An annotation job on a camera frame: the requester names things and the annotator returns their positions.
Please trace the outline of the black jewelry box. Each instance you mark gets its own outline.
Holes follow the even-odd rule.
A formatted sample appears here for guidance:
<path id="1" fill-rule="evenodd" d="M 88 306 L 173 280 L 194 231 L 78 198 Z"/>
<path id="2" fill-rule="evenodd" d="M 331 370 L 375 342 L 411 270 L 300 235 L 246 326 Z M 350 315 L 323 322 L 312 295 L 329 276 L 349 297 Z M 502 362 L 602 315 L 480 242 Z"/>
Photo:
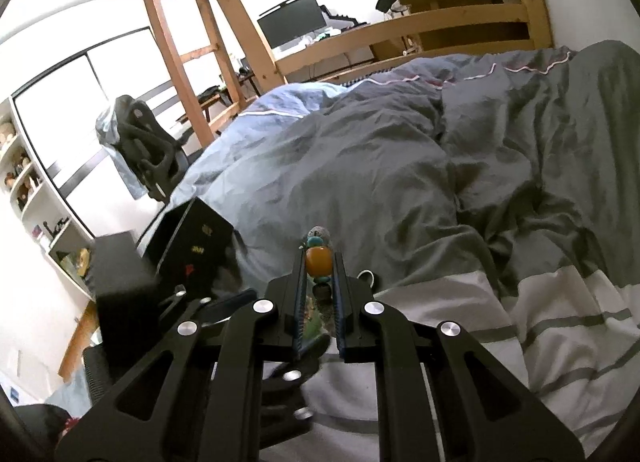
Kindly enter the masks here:
<path id="1" fill-rule="evenodd" d="M 232 246 L 233 226 L 201 198 L 195 197 L 165 213 L 143 257 L 170 289 L 183 286 L 205 297 L 213 292 Z"/>

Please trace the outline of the white shelf unit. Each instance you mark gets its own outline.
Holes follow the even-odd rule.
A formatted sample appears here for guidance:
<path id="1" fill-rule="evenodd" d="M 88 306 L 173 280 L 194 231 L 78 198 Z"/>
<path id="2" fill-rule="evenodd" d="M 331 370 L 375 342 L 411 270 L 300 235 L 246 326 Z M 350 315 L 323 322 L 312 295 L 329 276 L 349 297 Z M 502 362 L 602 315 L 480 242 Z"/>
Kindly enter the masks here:
<path id="1" fill-rule="evenodd" d="M 73 297 L 90 300 L 78 266 L 92 236 L 54 186 L 12 98 L 1 102 L 1 197 Z"/>

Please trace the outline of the black office chair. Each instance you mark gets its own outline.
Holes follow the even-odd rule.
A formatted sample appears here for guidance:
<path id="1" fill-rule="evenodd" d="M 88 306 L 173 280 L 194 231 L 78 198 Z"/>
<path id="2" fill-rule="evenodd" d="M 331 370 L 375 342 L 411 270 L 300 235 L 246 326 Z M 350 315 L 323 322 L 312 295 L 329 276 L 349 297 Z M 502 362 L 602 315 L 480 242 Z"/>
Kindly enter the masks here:
<path id="1" fill-rule="evenodd" d="M 163 129 L 143 100 L 132 98 L 127 108 L 119 108 L 117 122 L 120 151 L 130 169 L 151 198 L 168 202 L 196 153 L 188 156 L 183 142 Z"/>

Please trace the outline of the light blue hanging shirt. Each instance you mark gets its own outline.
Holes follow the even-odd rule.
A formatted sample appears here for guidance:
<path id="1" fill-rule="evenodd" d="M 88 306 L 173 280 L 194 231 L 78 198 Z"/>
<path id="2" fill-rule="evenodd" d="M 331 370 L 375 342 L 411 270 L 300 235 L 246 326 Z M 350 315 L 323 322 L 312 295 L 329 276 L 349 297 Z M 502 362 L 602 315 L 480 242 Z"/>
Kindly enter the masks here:
<path id="1" fill-rule="evenodd" d="M 132 172 L 127 164 L 124 155 L 120 151 L 120 135 L 117 122 L 117 110 L 127 108 L 132 98 L 128 95 L 119 96 L 110 100 L 107 107 L 96 118 L 96 137 L 98 142 L 106 150 L 114 167 L 125 184 L 130 196 L 134 200 L 139 200 L 148 193 L 137 176 Z"/>

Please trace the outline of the white sliding wardrobe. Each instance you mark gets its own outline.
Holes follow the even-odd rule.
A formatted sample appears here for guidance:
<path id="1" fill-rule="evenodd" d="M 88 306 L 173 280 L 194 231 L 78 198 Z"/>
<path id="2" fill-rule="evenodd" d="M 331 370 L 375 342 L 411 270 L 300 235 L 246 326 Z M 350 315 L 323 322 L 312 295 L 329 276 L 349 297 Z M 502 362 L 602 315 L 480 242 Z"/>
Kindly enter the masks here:
<path id="1" fill-rule="evenodd" d="M 135 198 L 96 136 L 96 120 L 122 94 L 140 97 L 173 137 L 191 132 L 152 31 L 105 40 L 56 64 L 14 95 L 29 143 L 73 217 L 93 236 L 140 236 L 160 211 Z"/>

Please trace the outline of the wooden folding table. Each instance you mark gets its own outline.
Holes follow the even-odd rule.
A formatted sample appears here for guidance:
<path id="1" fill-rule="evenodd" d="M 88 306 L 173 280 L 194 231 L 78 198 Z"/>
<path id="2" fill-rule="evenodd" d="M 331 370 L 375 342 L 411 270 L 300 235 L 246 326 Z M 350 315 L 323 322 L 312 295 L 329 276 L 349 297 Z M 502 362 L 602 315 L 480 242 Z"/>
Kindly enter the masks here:
<path id="1" fill-rule="evenodd" d="M 257 97 L 260 94 L 253 71 L 242 67 L 236 76 L 239 80 L 240 92 L 246 100 Z M 203 110 L 206 122 L 211 123 L 214 118 L 212 108 L 218 105 L 229 108 L 233 104 L 233 100 L 227 86 L 214 85 L 207 88 L 203 93 L 198 94 L 198 104 Z"/>

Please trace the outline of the black computer monitor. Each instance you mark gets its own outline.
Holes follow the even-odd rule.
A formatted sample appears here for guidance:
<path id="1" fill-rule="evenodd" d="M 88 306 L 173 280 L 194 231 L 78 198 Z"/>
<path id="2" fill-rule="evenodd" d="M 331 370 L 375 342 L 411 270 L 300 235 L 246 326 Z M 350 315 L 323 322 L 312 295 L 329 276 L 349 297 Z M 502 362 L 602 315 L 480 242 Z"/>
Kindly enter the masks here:
<path id="1" fill-rule="evenodd" d="M 288 44 L 326 26 L 317 0 L 286 0 L 262 13 L 257 23 L 272 48 Z"/>

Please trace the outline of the wooden ladder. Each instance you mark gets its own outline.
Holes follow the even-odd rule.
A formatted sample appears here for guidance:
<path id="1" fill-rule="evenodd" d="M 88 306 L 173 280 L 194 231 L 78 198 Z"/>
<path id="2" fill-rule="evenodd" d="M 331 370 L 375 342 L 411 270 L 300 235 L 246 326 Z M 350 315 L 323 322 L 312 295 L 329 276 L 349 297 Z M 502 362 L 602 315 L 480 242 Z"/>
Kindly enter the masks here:
<path id="1" fill-rule="evenodd" d="M 160 55 L 202 147 L 247 105 L 209 0 L 143 0 Z M 221 82 L 231 104 L 208 118 L 198 92 Z"/>

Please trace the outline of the wooden loft bed frame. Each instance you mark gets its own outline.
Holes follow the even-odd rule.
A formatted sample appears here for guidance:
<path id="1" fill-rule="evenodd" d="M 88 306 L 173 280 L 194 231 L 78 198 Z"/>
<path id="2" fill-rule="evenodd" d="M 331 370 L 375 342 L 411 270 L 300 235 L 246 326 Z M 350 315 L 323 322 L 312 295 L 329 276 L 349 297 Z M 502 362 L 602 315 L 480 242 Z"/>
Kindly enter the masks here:
<path id="1" fill-rule="evenodd" d="M 158 0 L 145 0 L 152 4 Z M 400 37 L 417 36 L 454 28 L 469 28 L 489 24 L 524 24 L 528 38 L 521 41 L 491 41 L 478 44 L 456 44 L 434 48 L 424 54 L 501 53 L 510 50 L 534 50 L 553 45 L 547 5 L 544 0 L 519 0 L 518 3 L 476 4 L 433 8 L 431 11 L 401 16 L 386 22 L 348 30 L 339 36 L 330 37 L 303 51 L 284 58 L 273 57 L 262 30 L 250 20 L 241 0 L 216 0 L 227 19 L 235 39 L 241 45 L 245 57 L 254 71 L 260 88 L 268 92 L 286 82 L 292 72 L 321 62 L 364 45 L 384 42 Z"/>

